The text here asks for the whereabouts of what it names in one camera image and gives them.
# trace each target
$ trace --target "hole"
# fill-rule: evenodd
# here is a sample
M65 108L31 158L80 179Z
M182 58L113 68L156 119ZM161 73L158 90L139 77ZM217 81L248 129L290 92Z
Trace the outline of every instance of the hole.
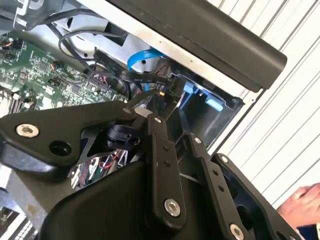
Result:
M238 229L234 229L233 231L234 231L234 233L235 233L237 236L240 235L240 231L239 231Z
M238 214L240 216L240 219L245 229L247 230L252 229L254 227L254 219L250 211L248 210L248 208L246 208L243 205L239 205L236 207L236 210L238 211Z
M68 19L68 21L66 21L66 26L68 27L68 29L71 27L71 24L72 24L72 21L74 20L74 18L73 17L70 17L69 19Z
M276 232L280 240L287 240L286 237L279 231Z
M225 189L224 189L223 186L220 186L220 185L219 185L218 188L220 189L221 192L224 192L224 191L225 191Z
M212 172L213 172L213 174L216 175L216 176L219 175L219 173L218 173L216 170L212 170Z
M105 26L104 32L108 34L121 36L121 37L105 36L107 39L110 39L112 42L114 42L115 44L118 44L121 47L124 45L128 36L128 33L126 31L124 31L123 29L119 28L118 26L114 25L111 22L107 23L107 25Z
M70 155L72 150L71 146L65 141L53 141L49 145L49 149L53 154L61 157Z
M164 165L165 165L166 167L170 168L171 163L170 163L169 161L165 161L165 162L164 162Z
M138 145L140 143L140 138L134 137L132 142L133 142L133 145Z
M175 212L177 210L177 206L174 203L169 203L169 209Z
M24 127L22 128L22 132L24 132L24 133L26 133L26 134L32 134L34 131L33 131L30 127L24 126Z

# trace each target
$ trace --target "black cable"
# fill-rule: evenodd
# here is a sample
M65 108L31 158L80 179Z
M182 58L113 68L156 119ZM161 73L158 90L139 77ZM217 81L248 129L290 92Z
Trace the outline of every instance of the black cable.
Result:
M46 25L46 24L51 24L55 21L61 20L61 19L66 19L66 18L71 18L77 15L89 15L97 18L103 18L96 12L90 10L90 9L85 9L85 8L76 8L72 9L69 11L63 11L63 12L58 12L56 14L53 14L49 17L47 17L43 22L39 23L41 25Z
M157 75L149 72L131 72L122 67L119 63L108 57L104 52L97 50L94 59L103 65L108 73L115 79L121 79L135 84L160 84L167 86L170 79L167 76Z
M156 89L152 89L152 90L149 90L149 91L145 91L145 92L142 92L138 95L136 95L132 100L130 100L128 103L127 103L127 106L129 108L135 108L136 106L139 106L142 104L142 102L148 98L148 97L151 97L151 96L154 96L154 95L158 95L160 93L159 90L156 90Z
M63 35L61 34L61 32L59 32L59 30L52 24L49 23L47 24L48 28L55 34L55 36L60 40L63 38ZM93 75L98 74L98 75L102 75L102 76L106 76L106 77L112 77L111 73L108 72L100 72L100 71L95 71L93 70L89 64L87 63L87 61L82 58L77 52L76 50L74 50L74 48L70 45L70 43L65 40L62 39L61 43L65 46L65 48L74 56L75 59L77 59L89 72L88 72L88 76L89 78L91 78Z
M77 31L72 31L72 32L69 32L67 34L65 34L64 36L62 36L60 39L59 39L59 42L58 42L58 47L59 47L59 50L64 53L65 55L67 55L68 57L72 58L72 59L78 59L78 57L76 56L70 56L69 54L67 54L63 49L62 49L62 46L61 44L63 43L63 41L66 41L66 39L69 39L75 35L78 35L78 34L95 34L95 35L102 35L102 36L105 36L105 37L113 37L113 38L122 38L123 36L125 36L127 33L125 34L122 34L122 35L116 35L116 34L112 34L112 33L108 33L108 32L104 32L104 31L98 31L98 30L77 30Z
M90 15L90 16L94 16L97 18L102 18L102 16L100 16L99 14L97 14L96 12L94 12L90 9L76 8L76 9L72 9L72 10L68 10L68 11L55 13L51 16L48 16L47 18L46 18L46 16L39 17L31 26L27 27L26 31L30 31L38 25L51 24L55 21L58 21L61 19L66 19L66 18L71 18L71 17L77 16L77 15Z

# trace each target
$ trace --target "bolt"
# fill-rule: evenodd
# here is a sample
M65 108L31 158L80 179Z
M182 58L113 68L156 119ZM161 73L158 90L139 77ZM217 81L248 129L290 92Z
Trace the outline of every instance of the bolt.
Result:
M245 239L244 233L241 231L241 229L237 225L235 225L233 223L230 224L230 231L236 240L244 240Z
M172 217L178 217L181 213L179 204L171 198L164 201L164 209Z
M226 158L225 156L221 156L221 160L222 162L224 162L225 164L227 164L229 162L228 158Z
M158 117L155 117L154 120L156 120L158 123L161 123L161 122L162 122L161 119L158 118Z
M124 112L126 112L127 114L131 114L131 111L130 111L129 108L124 107L124 108L122 108L122 110L123 110Z
M199 138L197 138L197 137L195 137L194 140L195 140L195 142L196 142L197 144L201 144L201 143L202 143L202 141L201 141Z
M16 133L19 134L21 137L25 138L35 138L39 135L39 129L28 123L20 124L15 129Z

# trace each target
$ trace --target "corrugated metal wall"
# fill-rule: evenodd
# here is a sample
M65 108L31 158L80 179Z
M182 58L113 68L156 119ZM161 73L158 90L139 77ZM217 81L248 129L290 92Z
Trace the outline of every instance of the corrugated metal wall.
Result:
M219 152L278 207L320 182L320 5L318 0L210 0L282 51L274 85Z

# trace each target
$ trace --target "circuit board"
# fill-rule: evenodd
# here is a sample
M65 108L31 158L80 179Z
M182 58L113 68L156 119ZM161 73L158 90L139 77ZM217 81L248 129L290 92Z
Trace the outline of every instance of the circuit board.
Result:
M126 101L106 79L88 77L11 33L0 36L0 43L0 86L23 102L19 112Z

